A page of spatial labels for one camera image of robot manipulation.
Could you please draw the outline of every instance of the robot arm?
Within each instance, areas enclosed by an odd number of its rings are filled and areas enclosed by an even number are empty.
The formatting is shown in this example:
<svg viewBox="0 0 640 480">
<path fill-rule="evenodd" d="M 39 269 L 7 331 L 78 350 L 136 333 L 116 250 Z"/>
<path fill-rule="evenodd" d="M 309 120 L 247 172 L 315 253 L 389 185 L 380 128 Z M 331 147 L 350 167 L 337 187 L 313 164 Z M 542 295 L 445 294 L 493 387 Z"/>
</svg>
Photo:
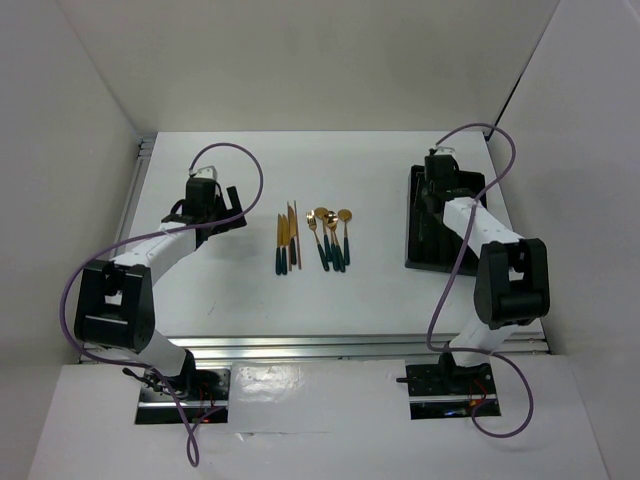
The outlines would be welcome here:
<svg viewBox="0 0 640 480">
<path fill-rule="evenodd" d="M 458 182 L 458 164 L 450 149 L 432 149 L 426 157 L 421 198 L 426 213 L 464 238 L 475 193 Z M 549 311 L 547 252 L 539 239 L 524 239 L 500 223 L 480 203 L 468 248 L 478 257 L 474 290 L 476 316 L 450 342 L 451 347 L 496 350 L 519 326 Z M 453 352 L 457 367 L 486 362 L 484 355 Z"/>
<path fill-rule="evenodd" d="M 227 189 L 227 209 L 213 167 L 187 181 L 186 197 L 162 220 L 171 230 L 230 218 L 242 212 L 235 187 Z M 82 274 L 74 332 L 78 339 L 117 349 L 128 358 L 157 369 L 178 391 L 189 391 L 199 375 L 188 350 L 155 329 L 153 285 L 211 235 L 246 225 L 244 217 L 214 228 L 185 230 L 151 238 L 110 261 L 94 260 Z"/>
</svg>

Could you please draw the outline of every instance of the utensil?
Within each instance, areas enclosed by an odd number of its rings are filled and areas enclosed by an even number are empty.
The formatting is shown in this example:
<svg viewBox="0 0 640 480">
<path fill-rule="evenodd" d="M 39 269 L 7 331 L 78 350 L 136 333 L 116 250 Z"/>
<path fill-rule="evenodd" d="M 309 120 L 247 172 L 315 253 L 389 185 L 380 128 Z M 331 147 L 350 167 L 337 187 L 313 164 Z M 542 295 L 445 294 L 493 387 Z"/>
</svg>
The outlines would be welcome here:
<svg viewBox="0 0 640 480">
<path fill-rule="evenodd" d="M 331 230 L 331 243 L 333 244 L 333 269 L 345 272 L 344 258 L 342 257 L 342 250 L 340 250 L 340 243 L 338 243 L 338 236 L 336 235 L 336 228 L 338 228 L 338 215 L 335 212 L 329 212 L 326 216 L 327 226 Z"/>
<path fill-rule="evenodd" d="M 287 243 L 289 243 L 289 224 L 287 223 L 287 217 L 280 215 L 280 221 L 282 222 L 282 236 L 280 237 L 280 270 L 282 274 L 287 274 Z"/>
<path fill-rule="evenodd" d="M 282 275 L 282 265 L 280 260 L 280 240 L 282 239 L 282 222 L 278 215 L 278 238 L 276 240 L 276 275 Z"/>
<path fill-rule="evenodd" d="M 296 241 L 298 242 L 298 270 L 302 270 L 302 254 L 300 253 L 300 227 L 298 227 L 298 204 L 293 201 L 293 211 L 296 219 Z"/>
<path fill-rule="evenodd" d="M 293 208 L 287 202 L 287 215 L 289 216 L 289 271 L 291 271 L 291 265 L 298 263 L 298 255 L 296 254 L 296 232 L 298 227 L 295 222 L 295 214 Z"/>
<path fill-rule="evenodd" d="M 351 263 L 351 255 L 349 254 L 349 231 L 347 230 L 347 223 L 351 221 L 353 215 L 349 210 L 343 208 L 338 212 L 338 218 L 344 222 L 344 264 L 349 265 Z"/>
<path fill-rule="evenodd" d="M 322 245 L 320 245 L 320 240 L 318 239 L 318 234 L 316 233 L 316 216 L 313 210 L 307 212 L 307 225 L 309 225 L 309 229 L 313 232 L 313 236 L 316 237 L 316 244 L 318 245 L 318 253 L 320 254 L 320 261 L 322 262 L 322 267 L 325 272 L 329 271 L 329 262 L 327 262 L 327 257 L 322 251 Z"/>
<path fill-rule="evenodd" d="M 329 210 L 327 210 L 324 207 L 318 207 L 315 210 L 312 210 L 315 215 L 316 218 L 319 218 L 320 221 L 322 222 L 322 233 L 324 234 L 324 251 L 327 252 L 327 258 L 331 259 L 331 257 L 329 256 L 329 252 L 331 252 L 331 245 L 329 244 L 329 237 L 327 237 L 327 213 L 329 213 Z"/>
</svg>

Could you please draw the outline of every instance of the wire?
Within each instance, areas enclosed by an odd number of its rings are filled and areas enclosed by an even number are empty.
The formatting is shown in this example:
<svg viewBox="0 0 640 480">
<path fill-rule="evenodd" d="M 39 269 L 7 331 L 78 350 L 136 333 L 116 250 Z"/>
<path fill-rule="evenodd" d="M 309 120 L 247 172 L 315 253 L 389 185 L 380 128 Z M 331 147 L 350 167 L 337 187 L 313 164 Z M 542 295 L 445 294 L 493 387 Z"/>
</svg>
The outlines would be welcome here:
<svg viewBox="0 0 640 480">
<path fill-rule="evenodd" d="M 471 230 L 473 229 L 473 222 L 476 217 L 476 209 L 478 207 L 478 201 L 482 198 L 484 194 L 486 194 L 491 188 L 497 185 L 509 173 L 509 171 L 513 167 L 513 164 L 516 161 L 516 144 L 513 141 L 513 138 L 511 138 L 511 135 L 505 132 L 502 128 L 496 125 L 492 125 L 490 123 L 476 122 L 476 123 L 468 123 L 466 125 L 462 125 L 461 127 L 458 127 L 454 130 L 451 130 L 449 133 L 447 133 L 444 137 L 442 137 L 440 140 L 436 142 L 436 145 L 440 145 L 442 142 L 450 138 L 452 135 L 455 135 L 456 133 L 462 130 L 466 130 L 468 128 L 474 128 L 474 127 L 490 128 L 492 130 L 495 130 L 499 134 L 501 134 L 507 140 L 507 142 L 509 143 L 509 146 L 511 147 L 511 158 L 509 159 L 509 163 L 507 164 L 505 169 L 502 172 L 500 172 L 500 174 L 496 176 L 496 178 L 492 182 L 490 182 L 486 187 L 484 187 L 474 198 L 474 202 L 471 207 L 471 214 L 469 216 L 469 224 L 467 225 L 467 231 L 465 232 L 464 238 L 462 240 L 462 246 L 460 247 L 460 251 L 458 252 L 458 256 L 456 257 L 456 261 L 453 265 L 453 270 L 451 270 L 451 274 L 449 275 L 447 284 L 444 287 L 442 296 L 440 297 L 440 300 L 438 300 L 438 304 L 436 305 L 436 308 L 433 311 L 433 316 L 431 317 L 431 322 L 429 323 L 429 328 L 427 329 L 427 347 L 430 350 L 433 350 L 434 352 L 440 352 L 440 353 L 469 352 L 469 353 L 480 353 L 482 355 L 488 355 L 488 356 L 497 358 L 499 360 L 502 360 L 503 362 L 506 362 L 516 371 L 516 373 L 520 377 L 520 380 L 522 380 L 525 390 L 527 391 L 527 398 L 529 400 L 529 411 L 527 412 L 527 417 L 518 428 L 507 433 L 495 433 L 495 432 L 490 432 L 489 430 L 485 429 L 482 425 L 480 425 L 478 423 L 478 419 L 476 418 L 476 413 L 478 412 L 479 408 L 481 408 L 483 405 L 488 404 L 489 402 L 481 402 L 478 405 L 476 405 L 471 411 L 471 421 L 476 426 L 476 428 L 480 430 L 482 433 L 493 438 L 511 438 L 511 437 L 515 437 L 519 433 L 522 433 L 522 431 L 529 426 L 529 423 L 531 423 L 531 419 L 533 418 L 533 409 L 534 409 L 533 392 L 531 391 L 531 386 L 529 385 L 529 382 L 527 381 L 520 367 L 518 367 L 512 360 L 508 359 L 507 357 L 505 357 L 500 353 L 491 352 L 489 350 L 482 350 L 479 348 L 471 348 L 471 347 L 450 347 L 448 344 L 445 345 L 444 347 L 438 347 L 434 345 L 432 341 L 433 331 L 435 330 L 436 323 L 438 322 L 440 313 L 444 308 L 444 304 L 447 300 L 447 297 L 449 296 L 449 293 L 453 288 L 453 284 L 456 280 L 456 275 L 460 270 L 462 258 L 464 257 L 464 253 L 467 250 L 467 245 L 469 245 L 469 238 L 471 237 Z"/>
<path fill-rule="evenodd" d="M 169 381 L 166 379 L 166 377 L 164 375 L 162 375 L 162 373 L 160 373 L 152 365 L 147 365 L 147 364 L 144 364 L 144 363 L 141 363 L 141 362 L 112 360 L 110 358 L 103 358 L 103 357 L 100 357 L 100 356 L 98 356 L 98 355 L 96 355 L 96 354 L 94 354 L 92 352 L 87 351 L 80 343 L 78 343 L 76 341 L 76 339 L 73 337 L 73 335 L 71 334 L 71 332 L 69 331 L 69 327 L 67 326 L 66 304 L 67 304 L 67 298 L 69 297 L 69 292 L 71 291 L 71 287 L 73 286 L 73 283 L 75 282 L 76 278 L 78 278 L 80 273 L 82 273 L 82 271 L 87 266 L 87 264 L 89 262 L 91 262 L 91 261 L 93 261 L 93 260 L 95 260 L 97 258 L 100 258 L 103 255 L 111 252 L 112 250 L 120 248 L 120 247 L 122 247 L 124 245 L 128 245 L 130 243 L 139 242 L 141 240 L 148 240 L 150 238 L 156 238 L 156 237 L 160 237 L 160 236 L 171 234 L 171 233 L 184 232 L 186 230 L 201 230 L 201 229 L 204 229 L 204 228 L 213 228 L 213 227 L 217 227 L 219 225 L 224 225 L 224 224 L 227 224 L 227 223 L 235 222 L 236 220 L 238 220 L 239 218 L 245 216 L 247 213 L 249 213 L 251 210 L 253 210 L 253 208 L 256 206 L 256 204 L 260 200 L 260 197 L 262 196 L 262 190 L 263 190 L 263 187 L 264 187 L 264 174 L 262 173 L 262 167 L 260 166 L 260 162 L 258 162 L 258 159 L 253 155 L 253 153 L 251 153 L 246 148 L 244 148 L 244 147 L 242 147 L 240 145 L 237 145 L 235 143 L 214 143 L 214 144 L 208 145 L 207 147 L 205 147 L 202 150 L 200 150 L 200 152 L 194 158 L 193 162 L 191 162 L 191 167 L 189 168 L 189 172 L 191 173 L 191 170 L 193 169 L 194 165 L 196 164 L 198 159 L 205 152 L 207 152 L 207 151 L 209 151 L 211 149 L 214 149 L 214 148 L 218 148 L 218 147 L 230 147 L 230 148 L 235 148 L 236 150 L 240 150 L 241 152 L 245 153 L 253 161 L 253 163 L 255 164 L 256 169 L 258 170 L 258 176 L 260 177 L 260 185 L 258 187 L 258 192 L 256 193 L 256 196 L 253 199 L 253 202 L 251 202 L 251 204 L 245 210 L 243 210 L 242 212 L 238 213 L 237 215 L 233 215 L 232 217 L 226 218 L 224 220 L 218 220 L 218 221 L 209 222 L 209 223 L 201 223 L 201 224 L 198 224 L 198 225 L 186 225 L 184 227 L 170 228 L 170 229 L 167 229 L 167 230 L 160 230 L 160 231 L 157 231 L 157 232 L 147 233 L 147 234 L 144 234 L 144 235 L 138 235 L 137 237 L 131 237 L 131 238 L 127 238 L 125 240 L 121 240 L 119 242 L 114 243 L 113 245 L 110 245 L 108 247 L 103 248 L 102 250 L 99 250 L 98 252 L 94 253 L 93 255 L 90 255 L 89 258 L 87 258 L 84 262 L 82 262 L 73 271 L 73 273 L 71 274 L 71 276 L 67 280 L 67 283 L 65 284 L 64 288 L 62 289 L 62 295 L 60 297 L 60 305 L 59 305 L 59 308 L 58 308 L 58 317 L 59 317 L 59 320 L 60 320 L 60 329 L 62 330 L 62 334 L 66 338 L 67 342 L 69 342 L 69 344 L 80 355 L 84 355 L 85 357 L 90 358 L 91 360 L 94 360 L 96 362 L 102 362 L 102 363 L 106 363 L 106 364 L 109 364 L 109 365 L 120 365 L 120 366 L 123 366 L 123 367 L 136 367 L 136 368 L 149 369 L 152 373 L 154 373 L 160 379 L 160 381 L 162 383 L 165 384 L 167 392 L 169 393 L 169 395 L 173 399 L 174 403 L 176 404 L 176 408 L 178 410 L 178 415 L 180 415 L 180 420 L 182 420 L 182 423 L 184 424 L 184 427 L 187 430 L 187 437 L 188 437 L 188 439 L 187 439 L 187 457 L 188 457 L 189 462 L 191 463 L 191 465 L 193 467 L 197 467 L 198 464 L 200 463 L 200 451 L 198 449 L 198 442 L 196 441 L 196 437 L 195 437 L 196 428 L 198 427 L 198 425 L 200 425 L 202 420 L 207 418 L 209 415 L 211 415 L 213 412 L 217 411 L 218 409 L 214 409 L 214 410 L 206 413 L 205 415 L 200 417 L 194 423 L 193 427 L 191 427 L 191 425 L 189 424 L 189 420 L 187 419 L 187 416 L 186 416 L 186 414 L 184 412 L 184 409 L 182 408 L 182 405 L 180 404 L 180 399 L 178 398 L 175 390 L 169 384 Z"/>
</svg>

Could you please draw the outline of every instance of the fork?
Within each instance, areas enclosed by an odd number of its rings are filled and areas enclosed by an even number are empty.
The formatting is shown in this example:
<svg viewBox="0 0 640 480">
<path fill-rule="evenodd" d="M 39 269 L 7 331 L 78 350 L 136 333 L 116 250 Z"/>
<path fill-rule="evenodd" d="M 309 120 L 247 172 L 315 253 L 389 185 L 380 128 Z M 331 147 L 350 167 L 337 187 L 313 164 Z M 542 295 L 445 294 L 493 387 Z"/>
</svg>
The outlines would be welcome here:
<svg viewBox="0 0 640 480">
<path fill-rule="evenodd" d="M 318 228 L 318 225 L 316 224 L 316 215 L 313 212 L 313 210 L 311 210 L 310 212 L 307 212 L 307 224 L 309 225 L 309 229 L 313 232 L 313 236 L 316 237 L 316 244 L 318 245 L 318 253 L 320 254 L 320 261 L 322 262 L 322 267 L 324 268 L 325 272 L 328 272 L 329 262 L 327 262 L 327 257 L 322 251 L 322 245 L 320 245 L 320 240 L 318 239 L 318 234 L 316 233 L 316 228 Z"/>
</svg>

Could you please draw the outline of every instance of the white wall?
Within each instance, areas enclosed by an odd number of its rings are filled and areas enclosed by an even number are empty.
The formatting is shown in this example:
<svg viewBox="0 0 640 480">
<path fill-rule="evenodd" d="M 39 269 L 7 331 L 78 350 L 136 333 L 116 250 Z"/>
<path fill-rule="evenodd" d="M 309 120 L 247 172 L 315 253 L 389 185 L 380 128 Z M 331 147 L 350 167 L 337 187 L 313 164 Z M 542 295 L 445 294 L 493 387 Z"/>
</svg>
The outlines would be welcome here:
<svg viewBox="0 0 640 480">
<path fill-rule="evenodd" d="M 25 478 L 60 365 L 65 277 L 114 238 L 136 144 L 62 11 L 0 6 L 0 477 Z"/>
<path fill-rule="evenodd" d="M 497 118 L 558 0 L 58 0 L 146 131 Z"/>
<path fill-rule="evenodd" d="M 514 226 L 549 248 L 546 328 L 612 479 L 640 456 L 640 1 L 562 0 L 500 125 Z M 496 168 L 506 147 L 491 141 Z"/>
</svg>

